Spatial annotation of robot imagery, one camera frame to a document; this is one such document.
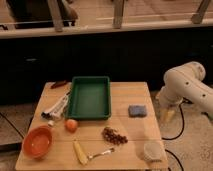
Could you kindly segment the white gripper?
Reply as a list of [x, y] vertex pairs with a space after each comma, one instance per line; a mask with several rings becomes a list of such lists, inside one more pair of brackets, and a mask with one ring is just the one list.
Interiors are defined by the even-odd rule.
[[170, 108], [180, 105], [183, 101], [183, 97], [170, 90], [168, 87], [162, 87], [158, 93], [158, 100], [160, 106], [166, 108], [163, 112], [163, 121], [167, 123], [175, 114], [175, 111]]

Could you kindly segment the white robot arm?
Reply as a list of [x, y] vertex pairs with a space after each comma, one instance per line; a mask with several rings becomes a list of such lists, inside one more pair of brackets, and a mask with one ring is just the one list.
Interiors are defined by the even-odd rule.
[[162, 123], [172, 118], [174, 107], [180, 105], [184, 98], [198, 105], [213, 120], [213, 88], [202, 82], [205, 75], [204, 66], [195, 61], [165, 72], [164, 85], [158, 93]]

